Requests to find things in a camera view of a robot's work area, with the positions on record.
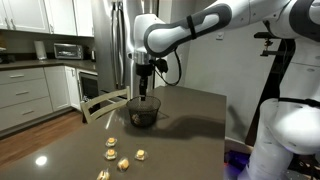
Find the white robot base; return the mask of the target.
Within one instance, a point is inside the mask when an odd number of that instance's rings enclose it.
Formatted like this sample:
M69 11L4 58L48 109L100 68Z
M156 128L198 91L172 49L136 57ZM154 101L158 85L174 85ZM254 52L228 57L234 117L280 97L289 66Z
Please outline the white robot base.
M302 37L295 44L280 97L260 106L256 142L238 180L283 180L295 154L320 150L320 44Z

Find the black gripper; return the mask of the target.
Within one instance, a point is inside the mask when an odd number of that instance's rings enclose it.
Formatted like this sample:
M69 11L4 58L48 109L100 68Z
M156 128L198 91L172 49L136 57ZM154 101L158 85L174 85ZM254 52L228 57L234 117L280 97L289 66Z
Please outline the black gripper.
M147 83L150 77L154 75L154 66L152 64L136 65L136 74L140 77L139 81L139 97L141 100L146 100L146 93L147 93Z

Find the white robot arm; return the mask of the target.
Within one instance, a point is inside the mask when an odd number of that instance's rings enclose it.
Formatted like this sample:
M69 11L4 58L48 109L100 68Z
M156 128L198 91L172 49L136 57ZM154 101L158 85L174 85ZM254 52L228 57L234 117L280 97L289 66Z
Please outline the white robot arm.
M272 35L295 41L295 52L280 83L280 98L319 100L319 0L216 0L169 24L153 14L138 15L134 20L134 52L165 57L198 37L257 22L264 23Z

